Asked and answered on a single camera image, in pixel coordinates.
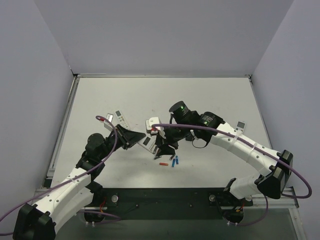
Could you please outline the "white red-faced remote control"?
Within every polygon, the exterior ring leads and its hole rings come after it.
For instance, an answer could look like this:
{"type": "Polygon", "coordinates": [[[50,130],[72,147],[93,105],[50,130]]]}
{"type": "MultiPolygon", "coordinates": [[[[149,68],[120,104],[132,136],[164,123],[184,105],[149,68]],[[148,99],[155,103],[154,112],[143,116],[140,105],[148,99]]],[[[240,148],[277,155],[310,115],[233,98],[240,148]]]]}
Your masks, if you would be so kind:
{"type": "Polygon", "coordinates": [[[158,147],[156,146],[155,136],[145,136],[138,142],[138,144],[153,155],[156,154],[156,151],[158,149],[158,147]]]}

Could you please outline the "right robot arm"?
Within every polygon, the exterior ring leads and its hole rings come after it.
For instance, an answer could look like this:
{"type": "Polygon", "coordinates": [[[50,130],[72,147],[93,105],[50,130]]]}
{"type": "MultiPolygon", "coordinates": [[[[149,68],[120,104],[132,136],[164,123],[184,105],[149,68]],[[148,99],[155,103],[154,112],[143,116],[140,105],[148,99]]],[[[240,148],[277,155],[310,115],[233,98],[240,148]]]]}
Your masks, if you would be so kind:
{"type": "Polygon", "coordinates": [[[225,191],[235,198],[248,199],[263,194],[271,199],[280,199],[292,173],[293,154],[267,148],[246,137],[242,130],[234,129],[220,116],[206,111],[199,114],[190,110],[183,101],[170,109],[170,121],[163,124],[159,117],[145,121],[146,132],[155,136],[155,155],[173,155],[180,140],[191,138],[221,147],[252,166],[257,174],[244,178],[233,178],[225,191]]]}

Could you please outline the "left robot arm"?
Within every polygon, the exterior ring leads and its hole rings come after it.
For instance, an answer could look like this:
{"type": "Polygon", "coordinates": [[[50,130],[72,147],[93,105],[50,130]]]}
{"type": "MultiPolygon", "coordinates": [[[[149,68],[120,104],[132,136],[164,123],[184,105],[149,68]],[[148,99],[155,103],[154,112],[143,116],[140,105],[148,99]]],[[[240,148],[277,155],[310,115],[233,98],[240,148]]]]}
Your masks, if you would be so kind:
{"type": "Polygon", "coordinates": [[[53,240],[61,227],[87,205],[101,203],[102,186],[94,180],[105,167],[104,160],[119,148],[127,150],[146,137],[145,133],[127,130],[119,124],[108,137],[93,133],[85,150],[67,177],[48,193],[18,212],[14,240],[53,240]]]}

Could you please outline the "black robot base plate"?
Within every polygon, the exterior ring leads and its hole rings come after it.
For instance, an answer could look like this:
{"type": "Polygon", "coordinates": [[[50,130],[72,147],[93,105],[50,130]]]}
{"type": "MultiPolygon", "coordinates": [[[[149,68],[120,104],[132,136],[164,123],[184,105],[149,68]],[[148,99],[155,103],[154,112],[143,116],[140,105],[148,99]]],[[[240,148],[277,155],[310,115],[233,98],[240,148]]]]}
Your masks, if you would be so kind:
{"type": "Polygon", "coordinates": [[[102,188],[86,207],[87,222],[118,220],[219,220],[227,210],[242,217],[252,201],[237,199],[222,187],[102,188]]]}

